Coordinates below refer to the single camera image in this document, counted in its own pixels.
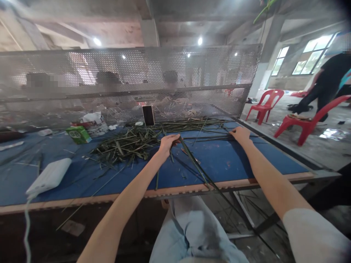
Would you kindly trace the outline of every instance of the ceiling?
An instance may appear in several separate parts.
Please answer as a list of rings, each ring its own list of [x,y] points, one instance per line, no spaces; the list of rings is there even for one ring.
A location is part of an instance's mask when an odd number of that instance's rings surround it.
[[[274,12],[286,16],[280,34],[323,17],[340,19],[340,11],[321,2],[277,1],[254,25],[263,9],[258,0],[11,0],[0,5],[0,51],[97,48],[95,37],[114,48],[196,45],[200,36],[203,45],[247,36],[255,42]],[[307,4],[319,9],[310,12]]]

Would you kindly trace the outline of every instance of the hand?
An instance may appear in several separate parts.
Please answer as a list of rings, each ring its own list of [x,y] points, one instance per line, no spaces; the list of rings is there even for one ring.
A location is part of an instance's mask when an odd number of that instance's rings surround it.
[[[161,139],[161,145],[160,149],[158,150],[162,155],[168,157],[169,156],[169,151],[172,147],[172,145],[177,145],[177,143],[180,143],[178,140],[180,137],[180,134],[171,134],[163,137]]]
[[[250,141],[250,131],[247,128],[239,126],[234,128],[233,131],[230,131],[229,133],[233,135],[241,146]]]

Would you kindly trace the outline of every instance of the phone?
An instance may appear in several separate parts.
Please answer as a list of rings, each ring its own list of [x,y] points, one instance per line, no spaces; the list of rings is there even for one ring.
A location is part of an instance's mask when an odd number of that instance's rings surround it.
[[[144,123],[145,126],[155,125],[154,112],[152,106],[143,106]]]

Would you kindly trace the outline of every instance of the green juice box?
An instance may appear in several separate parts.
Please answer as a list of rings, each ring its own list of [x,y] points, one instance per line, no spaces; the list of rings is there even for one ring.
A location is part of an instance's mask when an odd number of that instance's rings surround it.
[[[66,132],[76,144],[85,144],[91,141],[91,137],[83,126],[69,127]]]

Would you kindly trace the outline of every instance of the concrete floor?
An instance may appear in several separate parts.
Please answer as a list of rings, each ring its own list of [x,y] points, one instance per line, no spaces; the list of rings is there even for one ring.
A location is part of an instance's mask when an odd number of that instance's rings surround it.
[[[264,91],[259,91],[257,98],[261,98]],[[273,136],[281,124],[283,118],[291,112],[287,110],[288,104],[297,104],[301,98],[291,97],[285,94],[271,111],[268,122],[263,122],[258,125],[255,122],[257,111],[251,111],[247,122],[254,128]],[[306,117],[313,118],[317,110],[317,101],[313,101],[310,105],[314,107],[309,112],[302,113]],[[241,118],[246,119],[247,114],[251,108],[251,104],[245,104]],[[318,126],[314,132],[307,138],[303,146],[297,145],[297,140],[301,134],[301,127],[293,126],[291,130],[284,131],[277,140],[284,145],[298,151],[314,161],[333,170],[339,170],[351,161],[351,108],[347,107],[348,103],[341,103],[329,112],[329,117],[324,122],[326,125]],[[345,124],[340,125],[340,120],[346,121]],[[339,141],[331,138],[322,138],[328,133],[327,129],[332,132],[338,130],[342,134],[343,139]]]
[[[260,98],[262,93],[263,92],[260,91],[257,97]],[[255,128],[273,136],[278,128],[275,124],[281,122],[284,116],[289,113],[289,111],[286,110],[286,105],[295,104],[299,101],[300,98],[284,95],[272,110],[267,123],[263,123],[261,126],[257,125],[257,123],[254,122],[257,114],[256,112],[251,113],[248,122]],[[245,105],[242,119],[246,118],[250,107],[251,104]],[[316,110],[304,113],[304,115],[313,117],[315,111]],[[350,162],[350,113],[351,109],[346,108],[344,105],[333,109],[326,121],[327,125],[317,128],[315,132],[308,137],[302,147],[298,147],[296,144],[301,133],[298,127],[294,127],[290,131],[285,131],[278,140],[316,162],[322,163],[331,169],[338,170]],[[347,122],[343,125],[338,125],[337,123],[340,119],[347,120]],[[348,134],[345,134],[345,138],[340,141],[335,141],[330,138],[321,138],[320,135],[323,134],[326,129],[342,130]],[[260,189],[240,191],[239,193],[255,225],[259,225],[263,222],[266,215],[270,215],[273,212],[273,209]],[[243,233],[246,231],[242,218],[230,208],[221,196],[209,194],[203,195],[202,199],[213,211],[226,232]],[[30,244],[33,251],[33,259],[35,259],[36,262],[76,261],[85,243],[109,206],[110,204],[106,203],[84,206],[72,217],[73,221],[81,223],[86,227],[79,237],[72,236],[61,230],[55,231],[56,227],[59,226],[75,208],[68,208],[64,212],[62,212],[62,209],[56,209],[30,213],[32,222]],[[340,223],[340,218],[347,221],[349,217],[345,217],[345,213],[340,214],[340,211],[340,209],[337,209],[336,212],[332,211],[324,216],[333,220],[333,223],[336,222],[336,224]],[[344,207],[344,211],[348,212],[349,208]],[[121,255],[118,256],[118,260],[130,262],[132,259],[133,262],[148,262],[152,244],[161,228],[165,214],[166,211],[162,209],[159,200],[142,200],[124,229],[119,250]],[[344,231],[350,230],[349,228],[343,229],[343,226],[344,224],[341,222],[339,229]],[[0,217],[0,233],[2,233],[3,237],[0,242],[0,261],[22,262],[24,259],[22,245],[24,233],[23,214]],[[251,263],[295,262],[287,234],[284,230],[275,225],[264,232],[261,238],[266,241],[270,248],[264,244],[259,237],[239,239],[235,240],[234,243],[244,252]],[[144,248],[143,253],[133,252],[133,249],[135,251],[140,251],[140,247]]]

